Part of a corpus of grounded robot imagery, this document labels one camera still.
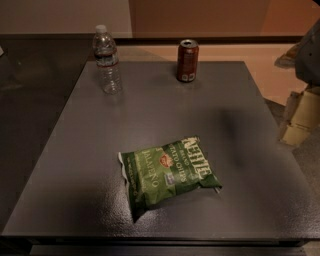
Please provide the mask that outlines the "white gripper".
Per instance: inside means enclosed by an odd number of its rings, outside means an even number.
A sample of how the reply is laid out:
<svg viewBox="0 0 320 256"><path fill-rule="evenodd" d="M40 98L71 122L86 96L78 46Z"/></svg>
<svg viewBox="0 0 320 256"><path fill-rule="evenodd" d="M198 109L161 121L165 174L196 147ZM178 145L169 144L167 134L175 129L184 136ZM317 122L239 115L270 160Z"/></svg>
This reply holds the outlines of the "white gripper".
<svg viewBox="0 0 320 256"><path fill-rule="evenodd" d="M320 87L309 84L302 93L292 92L287 99L279 139L299 146L320 124Z"/></svg>

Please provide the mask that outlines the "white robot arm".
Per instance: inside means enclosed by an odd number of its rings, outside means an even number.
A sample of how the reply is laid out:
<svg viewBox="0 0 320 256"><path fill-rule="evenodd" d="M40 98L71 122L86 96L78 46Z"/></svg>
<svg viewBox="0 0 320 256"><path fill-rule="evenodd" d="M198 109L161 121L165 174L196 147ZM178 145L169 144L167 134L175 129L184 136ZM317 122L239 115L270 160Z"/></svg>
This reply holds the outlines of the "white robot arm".
<svg viewBox="0 0 320 256"><path fill-rule="evenodd" d="M290 93L279 132L281 142L299 146L320 124L320 19L274 65L293 68L296 78L306 83L302 92Z"/></svg>

